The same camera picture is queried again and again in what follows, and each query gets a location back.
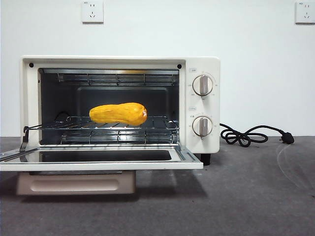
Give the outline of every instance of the oven door hinge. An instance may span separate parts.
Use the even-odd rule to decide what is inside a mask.
[[[23,132],[24,132],[24,136],[23,136],[23,139],[22,139],[22,144],[20,146],[20,152],[25,151],[26,146],[27,146],[27,144],[29,142],[29,127],[28,126],[24,126]]]

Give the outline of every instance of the oven knob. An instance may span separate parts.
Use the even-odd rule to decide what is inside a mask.
[[[200,96],[206,96],[212,91],[212,80],[209,76],[200,75],[192,82],[192,89]]]
[[[212,131],[212,122],[207,117],[197,117],[192,122],[192,129],[196,135],[205,137]]]

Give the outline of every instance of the label on oven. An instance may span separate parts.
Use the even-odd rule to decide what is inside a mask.
[[[197,110],[196,107],[188,107],[188,111],[190,112],[195,112]]]

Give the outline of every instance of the metal rack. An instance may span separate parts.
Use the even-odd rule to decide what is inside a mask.
[[[95,123],[90,117],[70,116],[66,120],[55,120],[45,124],[26,127],[25,130],[174,130],[178,129],[177,121],[169,120],[167,116],[148,116],[146,122],[140,126],[124,123]]]
[[[95,123],[90,117],[71,116],[29,130],[61,131],[60,144],[153,144],[178,142],[178,122],[167,116],[149,116],[140,126],[123,123]]]

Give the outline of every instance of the oven control panel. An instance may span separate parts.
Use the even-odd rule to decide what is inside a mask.
[[[189,59],[186,67],[186,146],[193,153],[218,152],[220,60]]]

